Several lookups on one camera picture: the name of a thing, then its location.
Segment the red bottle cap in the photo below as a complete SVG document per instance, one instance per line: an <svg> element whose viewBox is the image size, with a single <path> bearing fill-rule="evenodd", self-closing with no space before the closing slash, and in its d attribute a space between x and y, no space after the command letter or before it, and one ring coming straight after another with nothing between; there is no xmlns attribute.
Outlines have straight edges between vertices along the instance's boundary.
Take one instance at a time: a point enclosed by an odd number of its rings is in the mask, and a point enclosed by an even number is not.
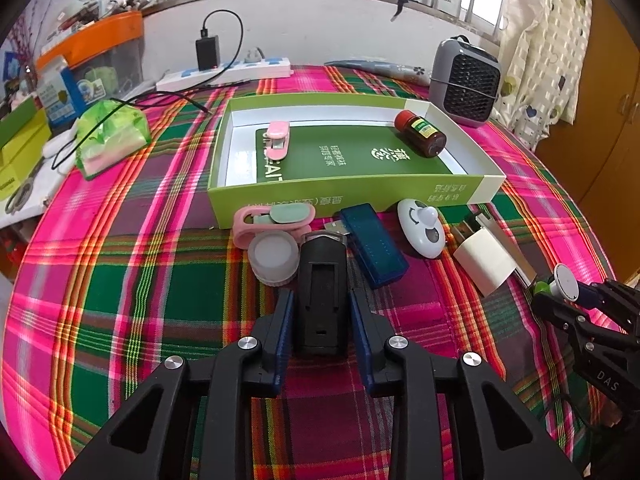
<svg viewBox="0 0 640 480"><path fill-rule="evenodd" d="M394 125L396 126L396 129L399 132L402 132L406 128L409 122L417 118L419 117L416 114L414 114L411 110L402 110L396 117Z"/></svg>

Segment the yellow bottle label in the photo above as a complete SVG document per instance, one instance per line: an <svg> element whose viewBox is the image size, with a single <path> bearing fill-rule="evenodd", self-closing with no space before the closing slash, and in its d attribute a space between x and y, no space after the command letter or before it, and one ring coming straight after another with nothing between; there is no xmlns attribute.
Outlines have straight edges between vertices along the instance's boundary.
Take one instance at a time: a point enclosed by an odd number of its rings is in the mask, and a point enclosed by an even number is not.
<svg viewBox="0 0 640 480"><path fill-rule="evenodd" d="M411 127L419 134L421 134L421 136L423 136L425 139L428 139L438 131L432 124L428 123L424 119L416 119L413 123L411 123Z"/></svg>

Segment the curtain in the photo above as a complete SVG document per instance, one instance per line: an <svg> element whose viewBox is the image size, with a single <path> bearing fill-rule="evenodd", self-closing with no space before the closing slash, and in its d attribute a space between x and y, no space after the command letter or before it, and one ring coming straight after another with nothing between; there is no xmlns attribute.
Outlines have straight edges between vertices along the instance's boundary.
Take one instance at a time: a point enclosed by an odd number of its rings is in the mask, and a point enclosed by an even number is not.
<svg viewBox="0 0 640 480"><path fill-rule="evenodd" d="M504 9L492 117L535 150L550 125L574 122L591 0L505 0Z"/></svg>

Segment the bottle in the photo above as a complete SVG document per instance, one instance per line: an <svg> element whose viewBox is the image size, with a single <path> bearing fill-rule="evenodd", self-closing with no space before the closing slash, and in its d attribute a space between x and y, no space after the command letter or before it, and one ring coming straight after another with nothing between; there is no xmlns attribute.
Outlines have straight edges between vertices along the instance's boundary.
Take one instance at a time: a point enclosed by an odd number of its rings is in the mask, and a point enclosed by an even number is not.
<svg viewBox="0 0 640 480"><path fill-rule="evenodd" d="M396 117L395 125L427 158L438 156L447 145L445 134L410 110L402 110Z"/></svg>

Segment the wooden door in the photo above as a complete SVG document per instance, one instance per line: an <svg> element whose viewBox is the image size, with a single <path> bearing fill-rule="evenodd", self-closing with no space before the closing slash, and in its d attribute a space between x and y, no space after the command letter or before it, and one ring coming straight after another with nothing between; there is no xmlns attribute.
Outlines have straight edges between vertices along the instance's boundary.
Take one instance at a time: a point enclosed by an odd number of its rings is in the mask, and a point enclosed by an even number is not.
<svg viewBox="0 0 640 480"><path fill-rule="evenodd" d="M578 205L616 278L627 282L640 268L640 86L611 156Z"/></svg>
<svg viewBox="0 0 640 480"><path fill-rule="evenodd" d="M583 199L609 158L632 104L640 54L608 0L593 0L574 124L559 121L536 155L569 195Z"/></svg>

